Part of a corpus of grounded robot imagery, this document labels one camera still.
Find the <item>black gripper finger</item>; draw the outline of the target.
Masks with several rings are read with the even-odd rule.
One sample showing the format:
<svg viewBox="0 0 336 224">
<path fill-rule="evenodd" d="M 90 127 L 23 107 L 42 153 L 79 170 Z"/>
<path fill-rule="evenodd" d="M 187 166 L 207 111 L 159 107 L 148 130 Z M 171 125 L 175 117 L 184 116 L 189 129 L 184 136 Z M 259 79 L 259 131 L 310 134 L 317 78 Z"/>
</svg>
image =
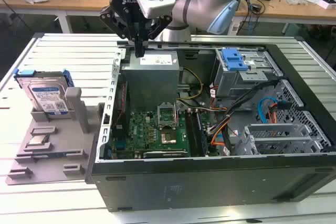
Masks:
<svg viewBox="0 0 336 224">
<path fill-rule="evenodd" d="M 139 31 L 136 28 L 133 11 L 130 6 L 123 5 L 114 9 L 114 6 L 104 7 L 99 15 L 100 20 L 120 38 L 127 39 L 134 46 L 135 56 L 140 58 Z"/>
<path fill-rule="evenodd" d="M 169 15 L 163 15 L 154 19 L 140 16 L 140 57 L 144 56 L 148 41 L 155 39 L 172 21 Z"/>
</svg>

